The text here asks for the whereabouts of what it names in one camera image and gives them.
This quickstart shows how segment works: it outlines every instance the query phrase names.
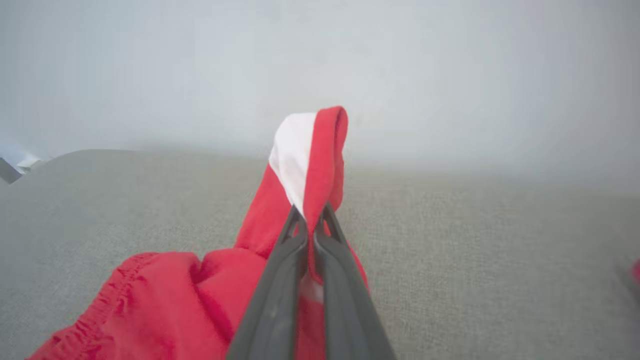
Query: white fabric panel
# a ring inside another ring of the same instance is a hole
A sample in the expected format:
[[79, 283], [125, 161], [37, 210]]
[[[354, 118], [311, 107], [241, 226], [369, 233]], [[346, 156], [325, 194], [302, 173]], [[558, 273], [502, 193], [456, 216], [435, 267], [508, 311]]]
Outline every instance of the white fabric panel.
[[269, 166], [280, 180], [289, 202], [295, 205], [303, 216], [315, 121], [316, 113], [292, 114], [286, 117], [276, 131], [269, 155]]

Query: gray textured surface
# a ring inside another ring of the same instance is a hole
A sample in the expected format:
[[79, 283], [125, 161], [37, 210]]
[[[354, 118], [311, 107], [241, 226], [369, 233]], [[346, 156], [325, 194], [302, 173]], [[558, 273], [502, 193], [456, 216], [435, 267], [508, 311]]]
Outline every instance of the gray textured surface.
[[[0, 192], [0, 353], [142, 251], [233, 244], [265, 161], [82, 151]], [[640, 200], [353, 170], [338, 218], [402, 360], [638, 359]]]

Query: red garment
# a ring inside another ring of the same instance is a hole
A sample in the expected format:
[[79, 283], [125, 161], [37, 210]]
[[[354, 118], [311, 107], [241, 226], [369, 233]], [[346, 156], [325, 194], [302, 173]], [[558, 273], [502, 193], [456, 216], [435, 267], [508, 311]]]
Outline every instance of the red garment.
[[[346, 112], [335, 107], [300, 116], [306, 120], [292, 115], [278, 130], [269, 166], [232, 249], [212, 251], [202, 262], [185, 252], [129, 258], [75, 324], [54, 333], [31, 359], [222, 360], [291, 204], [312, 233], [326, 202], [335, 209], [342, 202]], [[298, 129], [304, 121], [306, 129]], [[295, 166], [277, 161], [287, 154], [294, 156]], [[309, 249], [310, 270], [317, 278]], [[323, 305], [304, 296], [296, 359], [324, 359]]]

